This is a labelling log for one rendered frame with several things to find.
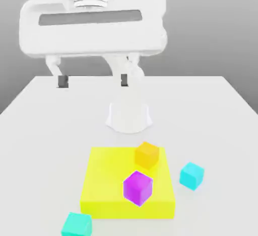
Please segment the small magenta cube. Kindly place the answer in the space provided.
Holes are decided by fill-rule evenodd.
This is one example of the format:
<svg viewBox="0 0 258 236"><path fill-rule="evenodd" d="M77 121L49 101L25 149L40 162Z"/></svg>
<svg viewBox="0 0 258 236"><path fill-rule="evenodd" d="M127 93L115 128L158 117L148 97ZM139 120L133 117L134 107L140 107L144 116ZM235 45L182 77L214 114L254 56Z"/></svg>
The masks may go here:
<svg viewBox="0 0 258 236"><path fill-rule="evenodd" d="M123 196L141 207L153 193L153 179L139 171L134 171L123 182Z"/></svg>

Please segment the small orange cube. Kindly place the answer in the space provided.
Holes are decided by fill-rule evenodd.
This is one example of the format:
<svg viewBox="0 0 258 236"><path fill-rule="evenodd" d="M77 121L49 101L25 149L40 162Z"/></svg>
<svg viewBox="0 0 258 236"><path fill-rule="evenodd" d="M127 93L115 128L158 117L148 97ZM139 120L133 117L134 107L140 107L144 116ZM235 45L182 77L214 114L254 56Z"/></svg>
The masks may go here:
<svg viewBox="0 0 258 236"><path fill-rule="evenodd" d="M159 147L143 142L135 149L135 163L144 169L151 169L159 160Z"/></svg>

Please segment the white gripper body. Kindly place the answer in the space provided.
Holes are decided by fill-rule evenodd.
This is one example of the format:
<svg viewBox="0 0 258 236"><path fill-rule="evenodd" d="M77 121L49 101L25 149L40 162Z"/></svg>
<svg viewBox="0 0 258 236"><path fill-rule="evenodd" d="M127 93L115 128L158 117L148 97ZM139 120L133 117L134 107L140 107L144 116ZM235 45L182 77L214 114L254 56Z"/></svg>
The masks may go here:
<svg viewBox="0 0 258 236"><path fill-rule="evenodd" d="M34 58L161 53L166 0L27 0L21 8L19 45Z"/></svg>

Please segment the small cyan cube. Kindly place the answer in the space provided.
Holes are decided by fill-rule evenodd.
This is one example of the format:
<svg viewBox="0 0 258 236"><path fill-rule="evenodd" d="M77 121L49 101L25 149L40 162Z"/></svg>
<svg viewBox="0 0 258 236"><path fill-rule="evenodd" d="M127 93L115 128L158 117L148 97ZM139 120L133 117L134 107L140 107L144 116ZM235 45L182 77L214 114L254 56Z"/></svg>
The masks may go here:
<svg viewBox="0 0 258 236"><path fill-rule="evenodd" d="M179 182L195 191L203 181L204 171L204 168L189 162L181 169Z"/></svg>

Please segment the small turquoise cube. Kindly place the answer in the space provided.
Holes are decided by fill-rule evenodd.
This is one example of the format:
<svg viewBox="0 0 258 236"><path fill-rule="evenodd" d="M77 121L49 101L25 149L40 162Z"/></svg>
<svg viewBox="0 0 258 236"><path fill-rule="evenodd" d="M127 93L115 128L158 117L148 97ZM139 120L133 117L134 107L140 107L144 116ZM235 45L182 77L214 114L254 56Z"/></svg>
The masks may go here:
<svg viewBox="0 0 258 236"><path fill-rule="evenodd" d="M88 214L70 212L61 229L61 236L91 236L92 217Z"/></svg>

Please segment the large yellow box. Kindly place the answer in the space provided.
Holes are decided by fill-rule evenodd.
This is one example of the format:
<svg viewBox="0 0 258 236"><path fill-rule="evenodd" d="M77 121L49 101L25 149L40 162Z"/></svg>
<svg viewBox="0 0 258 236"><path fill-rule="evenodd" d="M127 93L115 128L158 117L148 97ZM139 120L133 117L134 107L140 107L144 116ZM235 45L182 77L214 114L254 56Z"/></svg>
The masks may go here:
<svg viewBox="0 0 258 236"><path fill-rule="evenodd" d="M134 171L153 179L153 193L140 207L123 196L123 182ZM135 164L133 147L93 147L80 198L80 211L93 219L173 219L175 197L165 149L150 170Z"/></svg>

